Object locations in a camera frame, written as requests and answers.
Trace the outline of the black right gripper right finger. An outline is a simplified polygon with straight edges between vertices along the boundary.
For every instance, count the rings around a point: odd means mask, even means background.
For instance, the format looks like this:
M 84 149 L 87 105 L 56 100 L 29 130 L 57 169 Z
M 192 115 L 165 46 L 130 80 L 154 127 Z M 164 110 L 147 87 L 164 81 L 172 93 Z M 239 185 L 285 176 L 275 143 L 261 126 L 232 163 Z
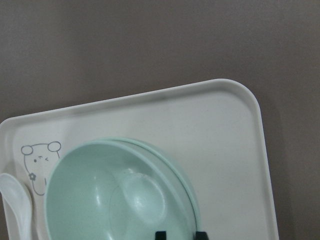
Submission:
M 205 231 L 196 231 L 195 240 L 208 240 L 208 234 Z

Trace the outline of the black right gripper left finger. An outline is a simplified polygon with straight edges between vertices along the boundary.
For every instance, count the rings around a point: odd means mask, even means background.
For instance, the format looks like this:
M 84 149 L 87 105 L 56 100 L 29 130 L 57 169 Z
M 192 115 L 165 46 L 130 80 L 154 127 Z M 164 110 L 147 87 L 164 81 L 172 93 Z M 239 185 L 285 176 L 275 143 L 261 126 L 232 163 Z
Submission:
M 167 232 L 166 231 L 156 231 L 155 232 L 155 240 L 166 240 Z

